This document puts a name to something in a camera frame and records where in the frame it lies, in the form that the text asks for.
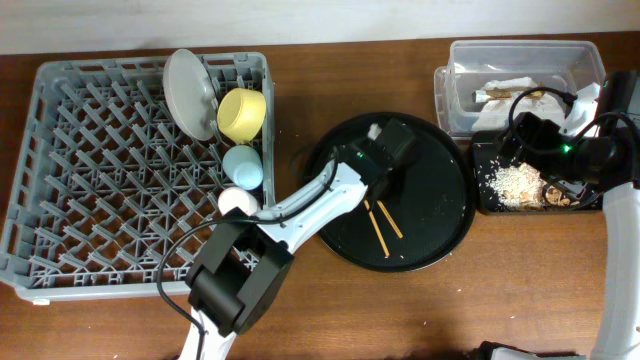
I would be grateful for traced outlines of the black rectangular tray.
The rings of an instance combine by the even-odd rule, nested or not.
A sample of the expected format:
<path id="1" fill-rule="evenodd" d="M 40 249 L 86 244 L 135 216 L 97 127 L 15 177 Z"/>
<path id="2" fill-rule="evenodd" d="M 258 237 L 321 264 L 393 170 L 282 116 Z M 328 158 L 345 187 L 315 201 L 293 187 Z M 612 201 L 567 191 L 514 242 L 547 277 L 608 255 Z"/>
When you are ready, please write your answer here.
<path id="1" fill-rule="evenodd" d="M 478 197 L 479 197 L 479 205 L 478 209 L 481 213 L 485 215 L 498 215 L 498 214 L 516 214 L 516 213 L 527 213 L 527 214 L 537 214 L 537 213 L 553 213 L 553 212 L 571 212 L 571 211 L 599 211 L 602 209 L 602 198 L 599 197 L 592 202 L 588 202 L 588 200 L 595 195 L 595 192 L 592 191 L 589 187 L 584 187 L 581 183 L 576 183 L 573 185 L 573 188 L 578 191 L 576 196 L 572 195 L 572 192 L 569 188 L 560 189 L 560 186 L 570 186 L 570 183 L 566 183 L 564 181 L 558 181 L 557 183 L 550 185 L 548 181 L 543 179 L 548 183 L 549 186 L 554 186 L 559 189 L 564 195 L 568 196 L 571 200 L 576 200 L 576 205 L 570 205 L 568 207 L 552 207 L 550 209 L 545 210 L 525 210 L 525 211 L 510 211 L 502 208 L 496 200 L 492 200 L 491 196 L 494 196 L 494 193 L 487 187 L 486 176 L 492 173 L 498 167 L 508 167 L 508 166 L 519 166 L 525 163 L 515 163 L 507 158 L 501 156 L 498 153 L 498 146 L 496 140 L 498 136 L 501 134 L 499 130 L 489 130 L 489 131 L 480 131 L 477 132 L 471 138 L 471 160 L 473 163 L 473 171 L 476 178 L 477 188 L 478 188 Z"/>

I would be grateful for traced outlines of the clear plastic bin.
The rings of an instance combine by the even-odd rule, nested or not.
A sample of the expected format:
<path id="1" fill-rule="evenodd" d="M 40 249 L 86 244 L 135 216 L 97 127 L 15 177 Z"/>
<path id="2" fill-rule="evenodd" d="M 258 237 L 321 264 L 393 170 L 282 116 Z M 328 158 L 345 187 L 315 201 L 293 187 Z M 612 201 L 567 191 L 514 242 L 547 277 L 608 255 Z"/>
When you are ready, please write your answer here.
<path id="1" fill-rule="evenodd" d="M 459 40 L 448 64 L 434 73 L 438 125 L 455 139 L 477 131 L 502 130 L 512 100 L 485 100 L 492 90 L 511 97 L 547 86 L 575 93 L 605 79 L 597 47 L 588 41 Z"/>

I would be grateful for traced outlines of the yellow plastic bowl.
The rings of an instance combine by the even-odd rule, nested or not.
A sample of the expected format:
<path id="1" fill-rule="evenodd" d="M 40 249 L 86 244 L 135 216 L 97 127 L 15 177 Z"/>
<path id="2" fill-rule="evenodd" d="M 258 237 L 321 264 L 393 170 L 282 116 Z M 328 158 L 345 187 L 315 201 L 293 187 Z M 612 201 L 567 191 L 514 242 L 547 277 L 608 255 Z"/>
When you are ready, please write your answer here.
<path id="1" fill-rule="evenodd" d="M 235 88 L 219 105 L 217 123 L 220 132 L 236 144 L 253 140 L 266 117 L 266 98 L 255 90 Z"/>

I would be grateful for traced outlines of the food scraps pile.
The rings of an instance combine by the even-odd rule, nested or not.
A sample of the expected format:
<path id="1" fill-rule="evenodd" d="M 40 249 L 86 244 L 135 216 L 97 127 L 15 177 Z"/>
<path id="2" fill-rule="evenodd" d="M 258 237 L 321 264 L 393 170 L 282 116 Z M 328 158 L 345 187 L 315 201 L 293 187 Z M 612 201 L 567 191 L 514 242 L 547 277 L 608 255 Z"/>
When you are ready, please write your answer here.
<path id="1" fill-rule="evenodd" d="M 506 210 L 545 210 L 576 205 L 554 186 L 540 177 L 538 170 L 527 164 L 498 167 L 486 176 L 487 187 L 494 193 L 492 200 Z"/>

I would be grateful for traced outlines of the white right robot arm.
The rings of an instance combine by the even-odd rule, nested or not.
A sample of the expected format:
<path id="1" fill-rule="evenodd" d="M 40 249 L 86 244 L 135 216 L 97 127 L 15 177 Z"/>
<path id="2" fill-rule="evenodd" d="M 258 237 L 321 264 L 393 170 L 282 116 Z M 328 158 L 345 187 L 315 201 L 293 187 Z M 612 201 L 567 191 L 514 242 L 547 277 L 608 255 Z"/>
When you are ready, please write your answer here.
<path id="1" fill-rule="evenodd" d="M 639 73 L 608 74 L 593 119 L 577 134 L 511 108 L 500 155 L 602 198 L 607 227 L 605 309 L 593 359 L 639 356 Z"/>

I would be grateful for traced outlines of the white napkin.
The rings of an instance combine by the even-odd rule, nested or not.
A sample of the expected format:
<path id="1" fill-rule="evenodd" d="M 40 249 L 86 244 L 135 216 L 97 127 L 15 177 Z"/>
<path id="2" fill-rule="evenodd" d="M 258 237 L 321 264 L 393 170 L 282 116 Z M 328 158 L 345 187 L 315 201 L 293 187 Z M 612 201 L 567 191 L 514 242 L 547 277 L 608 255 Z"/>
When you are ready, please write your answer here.
<path id="1" fill-rule="evenodd" d="M 538 84 L 530 77 L 511 80 L 487 82 L 479 90 L 505 89 L 511 87 L 537 87 Z M 577 91 L 577 101 L 572 106 L 562 105 L 550 93 L 536 92 L 527 95 L 516 106 L 514 116 L 523 112 L 532 112 L 541 119 L 548 119 L 556 123 L 563 134 L 577 135 L 595 118 L 601 86 L 592 83 Z M 484 130 L 499 130 L 507 127 L 507 115 L 514 99 L 490 101 L 483 104 L 478 119 L 473 123 L 473 132 Z"/>

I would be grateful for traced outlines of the pink plastic cup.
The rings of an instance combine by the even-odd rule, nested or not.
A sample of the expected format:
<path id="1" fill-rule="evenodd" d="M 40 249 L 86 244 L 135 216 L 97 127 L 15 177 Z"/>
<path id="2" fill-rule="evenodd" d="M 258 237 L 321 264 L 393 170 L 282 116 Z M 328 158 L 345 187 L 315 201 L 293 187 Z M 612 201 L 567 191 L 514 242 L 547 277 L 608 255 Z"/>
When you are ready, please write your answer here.
<path id="1" fill-rule="evenodd" d="M 239 208 L 246 215 L 253 215 L 259 210 L 257 199 L 248 191 L 239 187 L 229 187 L 218 197 L 220 213 L 225 215 L 235 208 Z"/>

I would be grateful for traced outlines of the light blue plastic cup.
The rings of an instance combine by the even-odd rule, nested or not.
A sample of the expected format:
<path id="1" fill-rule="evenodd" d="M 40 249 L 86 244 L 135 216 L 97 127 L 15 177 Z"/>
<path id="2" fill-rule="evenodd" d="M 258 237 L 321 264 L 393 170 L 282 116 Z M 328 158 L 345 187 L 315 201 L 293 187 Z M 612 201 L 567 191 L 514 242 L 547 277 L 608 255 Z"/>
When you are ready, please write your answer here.
<path id="1" fill-rule="evenodd" d="M 229 149 L 222 163 L 227 177 L 244 190 L 254 190 L 264 179 L 261 159 L 256 150 L 247 145 L 236 145 Z"/>

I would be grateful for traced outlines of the grey dishwasher rack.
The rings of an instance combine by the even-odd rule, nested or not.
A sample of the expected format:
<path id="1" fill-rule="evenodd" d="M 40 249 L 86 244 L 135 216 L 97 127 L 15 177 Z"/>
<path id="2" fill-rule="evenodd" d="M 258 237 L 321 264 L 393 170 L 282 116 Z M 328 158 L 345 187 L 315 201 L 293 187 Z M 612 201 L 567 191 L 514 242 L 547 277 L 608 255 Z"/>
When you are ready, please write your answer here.
<path id="1" fill-rule="evenodd" d="M 1 280 L 36 304 L 184 295 L 230 186 L 230 141 L 185 135 L 165 59 L 56 61 L 35 75 L 1 235 Z"/>

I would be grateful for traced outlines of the round black tray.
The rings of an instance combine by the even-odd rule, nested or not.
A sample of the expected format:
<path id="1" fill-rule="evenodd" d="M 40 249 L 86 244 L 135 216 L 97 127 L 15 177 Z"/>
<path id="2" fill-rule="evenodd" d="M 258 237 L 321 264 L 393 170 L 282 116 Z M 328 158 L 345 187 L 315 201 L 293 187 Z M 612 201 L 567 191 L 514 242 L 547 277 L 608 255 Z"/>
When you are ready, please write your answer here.
<path id="1" fill-rule="evenodd" d="M 367 210 L 360 204 L 319 231 L 323 242 L 346 261 L 378 272 L 409 272 L 437 263 L 466 236 L 475 215 L 474 177 L 454 141 L 435 125 L 409 114 L 358 115 L 325 134 L 313 147 L 300 181 L 318 175 L 335 146 L 364 139 L 373 123 L 391 118 L 407 124 L 416 143 L 391 191 L 382 199 L 404 234 L 397 238 L 377 203 L 371 208 L 390 252 L 384 257 Z"/>

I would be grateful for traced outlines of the white round plate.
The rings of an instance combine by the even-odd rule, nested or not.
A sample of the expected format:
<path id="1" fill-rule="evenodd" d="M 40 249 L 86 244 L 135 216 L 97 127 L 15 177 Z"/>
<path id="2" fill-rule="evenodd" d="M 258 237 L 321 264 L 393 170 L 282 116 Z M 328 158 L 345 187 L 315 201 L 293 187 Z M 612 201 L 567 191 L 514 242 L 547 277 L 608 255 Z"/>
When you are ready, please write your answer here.
<path id="1" fill-rule="evenodd" d="M 213 85 L 198 57 L 187 49 L 175 51 L 163 70 L 163 90 L 171 117 L 189 137 L 207 141 L 214 136 Z"/>

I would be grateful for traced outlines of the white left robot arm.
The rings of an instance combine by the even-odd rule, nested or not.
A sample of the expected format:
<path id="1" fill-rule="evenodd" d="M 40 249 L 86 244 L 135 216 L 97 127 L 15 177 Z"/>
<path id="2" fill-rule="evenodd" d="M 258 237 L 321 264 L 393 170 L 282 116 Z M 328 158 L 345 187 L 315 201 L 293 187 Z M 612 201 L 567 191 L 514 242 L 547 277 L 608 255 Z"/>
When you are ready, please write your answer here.
<path id="1" fill-rule="evenodd" d="M 367 196 L 381 196 L 415 141 L 398 119 L 374 123 L 364 138 L 334 147 L 316 178 L 284 201 L 207 221 L 213 232 L 185 278 L 191 309 L 160 294 L 190 323 L 180 358 L 225 358 L 274 302 L 298 248 Z"/>

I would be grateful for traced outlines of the wooden chopstick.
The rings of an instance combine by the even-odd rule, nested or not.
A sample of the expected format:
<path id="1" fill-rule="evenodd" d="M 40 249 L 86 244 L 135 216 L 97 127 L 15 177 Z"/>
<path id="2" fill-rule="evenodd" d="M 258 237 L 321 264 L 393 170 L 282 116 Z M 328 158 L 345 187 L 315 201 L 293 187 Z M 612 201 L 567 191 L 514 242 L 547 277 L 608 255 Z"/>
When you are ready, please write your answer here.
<path id="1" fill-rule="evenodd" d="M 377 238 L 379 240 L 379 243 L 381 245 L 382 251 L 384 253 L 384 257 L 385 258 L 389 258 L 390 252 L 389 252 L 389 249 L 388 249 L 387 244 L 385 242 L 384 236 L 382 235 L 380 227 L 378 225 L 378 222 L 377 222 L 377 220 L 376 220 L 376 218 L 375 218 L 375 216 L 373 214 L 371 205 L 369 204 L 368 200 L 366 200 L 366 199 L 364 200 L 364 206 L 365 206 L 365 208 L 367 210 L 367 214 L 369 216 L 369 219 L 370 219 L 371 224 L 372 224 L 372 226 L 374 228 L 375 234 L 376 234 L 376 236 L 377 236 Z"/>
<path id="2" fill-rule="evenodd" d="M 380 208 L 380 210 L 382 211 L 383 215 L 385 216 L 387 222 L 389 223 L 389 225 L 391 226 L 391 228 L 395 232 L 397 238 L 403 239 L 404 238 L 404 234 L 400 230 L 400 228 L 397 225 L 397 223 L 395 222 L 394 218 L 391 216 L 391 213 L 387 209 L 386 205 L 380 200 L 377 200 L 376 203 L 377 203 L 378 207 Z"/>

